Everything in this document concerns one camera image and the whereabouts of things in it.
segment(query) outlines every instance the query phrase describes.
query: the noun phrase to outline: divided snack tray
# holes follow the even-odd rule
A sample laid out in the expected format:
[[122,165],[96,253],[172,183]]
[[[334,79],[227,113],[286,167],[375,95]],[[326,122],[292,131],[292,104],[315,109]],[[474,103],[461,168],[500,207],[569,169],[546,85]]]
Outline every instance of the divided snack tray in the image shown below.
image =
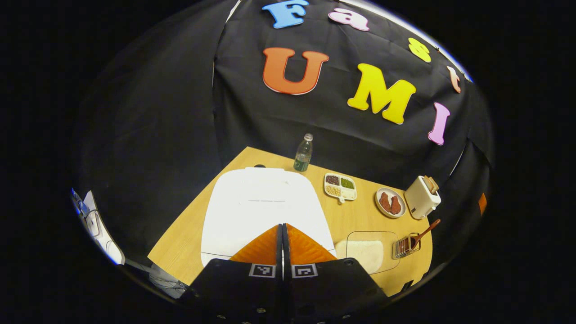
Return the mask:
[[324,192],[329,196],[338,198],[340,203],[358,198],[356,183],[352,178],[331,172],[324,175]]

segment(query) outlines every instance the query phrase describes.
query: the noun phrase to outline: chickpeas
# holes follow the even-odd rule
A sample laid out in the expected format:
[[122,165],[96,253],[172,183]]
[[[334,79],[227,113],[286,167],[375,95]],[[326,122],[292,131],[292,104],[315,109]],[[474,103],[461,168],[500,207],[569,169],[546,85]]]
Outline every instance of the chickpeas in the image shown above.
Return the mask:
[[336,188],[336,187],[332,187],[332,186],[326,186],[326,192],[330,195],[334,195],[334,196],[340,196],[342,194],[342,192],[340,191],[340,188]]

